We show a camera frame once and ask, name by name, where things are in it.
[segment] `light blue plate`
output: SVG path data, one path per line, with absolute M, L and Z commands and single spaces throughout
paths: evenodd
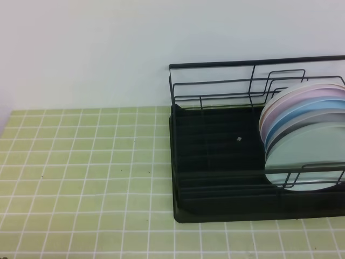
M 279 115 L 272 123 L 265 140 L 265 147 L 267 147 L 273 134 L 288 121 L 307 112 L 324 109 L 345 109 L 345 99 L 335 97 L 319 97 L 306 100 L 292 106 Z

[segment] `countertop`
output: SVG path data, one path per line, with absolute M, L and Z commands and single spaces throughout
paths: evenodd
M 179 224 L 170 107 L 13 111 L 0 139 L 0 257 L 345 258 L 345 218 Z

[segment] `stack of plates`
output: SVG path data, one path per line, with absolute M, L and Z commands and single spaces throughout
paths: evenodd
M 345 86 L 300 83 L 274 96 L 264 107 L 259 129 L 266 151 L 266 169 L 301 168 L 320 163 L 345 165 Z M 291 174 L 289 190 L 317 190 L 335 183 L 341 171 Z M 273 184 L 287 174 L 267 174 Z

